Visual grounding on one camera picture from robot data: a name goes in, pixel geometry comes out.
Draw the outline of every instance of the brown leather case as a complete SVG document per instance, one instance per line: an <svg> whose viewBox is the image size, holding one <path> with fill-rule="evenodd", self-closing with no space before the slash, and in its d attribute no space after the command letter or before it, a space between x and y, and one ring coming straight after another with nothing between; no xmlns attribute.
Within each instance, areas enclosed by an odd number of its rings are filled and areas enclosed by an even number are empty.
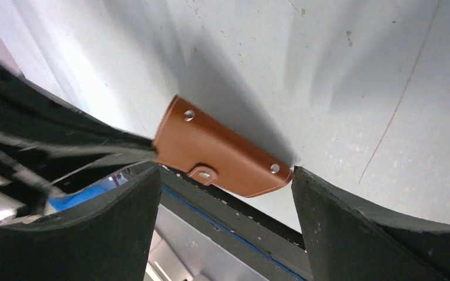
<svg viewBox="0 0 450 281"><path fill-rule="evenodd" d="M156 162L244 197L278 190L292 179L287 165L178 96L153 145L159 154Z"/></svg>

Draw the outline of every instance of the leather tab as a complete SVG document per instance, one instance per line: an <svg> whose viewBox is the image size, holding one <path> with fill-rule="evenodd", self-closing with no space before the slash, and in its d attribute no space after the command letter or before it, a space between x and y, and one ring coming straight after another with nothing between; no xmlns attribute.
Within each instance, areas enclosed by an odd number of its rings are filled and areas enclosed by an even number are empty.
<svg viewBox="0 0 450 281"><path fill-rule="evenodd" d="M292 179L289 166L178 96L170 103L153 146L156 162L244 197L278 190Z"/></svg>
<svg viewBox="0 0 450 281"><path fill-rule="evenodd" d="M194 167L187 175L205 186L209 186L218 178L218 173L215 170L202 165Z"/></svg>

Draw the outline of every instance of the gray floor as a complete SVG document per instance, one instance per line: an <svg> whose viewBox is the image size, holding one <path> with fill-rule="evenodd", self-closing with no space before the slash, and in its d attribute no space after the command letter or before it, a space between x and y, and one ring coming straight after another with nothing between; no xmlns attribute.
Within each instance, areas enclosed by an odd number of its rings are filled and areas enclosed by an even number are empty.
<svg viewBox="0 0 450 281"><path fill-rule="evenodd" d="M450 1L0 1L27 78L154 137L175 94L289 164L450 223ZM243 199L300 230L291 191Z"/></svg>

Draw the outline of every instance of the silver stud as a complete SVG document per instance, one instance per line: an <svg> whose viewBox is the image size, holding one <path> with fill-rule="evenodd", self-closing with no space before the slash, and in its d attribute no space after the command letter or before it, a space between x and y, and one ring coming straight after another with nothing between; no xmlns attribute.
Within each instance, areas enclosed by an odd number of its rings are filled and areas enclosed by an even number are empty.
<svg viewBox="0 0 450 281"><path fill-rule="evenodd" d="M199 175L205 179L209 179L211 177L211 175L206 172L200 172Z"/></svg>
<svg viewBox="0 0 450 281"><path fill-rule="evenodd" d="M194 110L187 110L183 115L185 116L185 121L190 121L196 116Z"/></svg>
<svg viewBox="0 0 450 281"><path fill-rule="evenodd" d="M278 173L278 171L280 171L280 166L278 164L273 164L270 167L270 171L272 174L276 174L276 173Z"/></svg>

